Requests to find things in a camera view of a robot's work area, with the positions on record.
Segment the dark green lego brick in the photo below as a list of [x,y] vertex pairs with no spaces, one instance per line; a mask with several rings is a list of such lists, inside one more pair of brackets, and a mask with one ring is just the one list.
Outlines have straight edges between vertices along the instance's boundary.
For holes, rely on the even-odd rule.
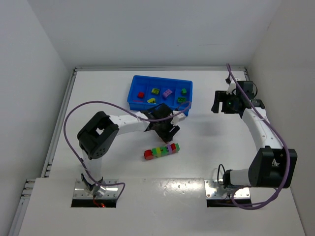
[[187,99],[185,98],[185,97],[178,97],[177,98],[177,103],[178,104],[182,104],[182,103],[184,103],[184,102],[186,102],[187,101]]

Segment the lime curved lego brick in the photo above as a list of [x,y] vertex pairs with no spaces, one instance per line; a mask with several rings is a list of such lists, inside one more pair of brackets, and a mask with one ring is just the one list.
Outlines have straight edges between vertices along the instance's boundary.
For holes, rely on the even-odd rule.
[[148,103],[150,104],[156,104],[156,99],[155,98],[150,98],[147,100]]

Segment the red small square lego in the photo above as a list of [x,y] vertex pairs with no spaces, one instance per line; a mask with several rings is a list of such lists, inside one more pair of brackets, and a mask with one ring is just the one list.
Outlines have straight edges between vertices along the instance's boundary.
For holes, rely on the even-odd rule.
[[137,95],[138,98],[142,99],[144,97],[144,93],[143,92],[139,92]]

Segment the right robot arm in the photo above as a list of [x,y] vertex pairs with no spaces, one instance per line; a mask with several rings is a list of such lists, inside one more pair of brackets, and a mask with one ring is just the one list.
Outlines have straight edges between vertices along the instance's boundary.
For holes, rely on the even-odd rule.
[[215,92],[213,113],[238,114],[248,127],[257,154],[248,169],[227,170],[223,174],[223,186],[289,188],[297,161],[294,149],[286,151],[274,131],[268,127],[269,120],[263,102],[256,99],[251,81],[227,80],[226,91]]

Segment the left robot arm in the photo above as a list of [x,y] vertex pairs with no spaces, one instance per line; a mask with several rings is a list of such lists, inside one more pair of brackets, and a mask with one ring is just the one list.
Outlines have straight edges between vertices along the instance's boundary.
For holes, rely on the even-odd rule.
[[99,190],[98,184],[105,183],[101,173],[102,158],[116,136],[153,130],[168,143],[180,130],[177,124],[185,118],[184,113],[173,111],[164,103],[130,115],[113,116],[103,111],[97,112],[77,134],[84,163],[81,179],[87,190],[96,192]]

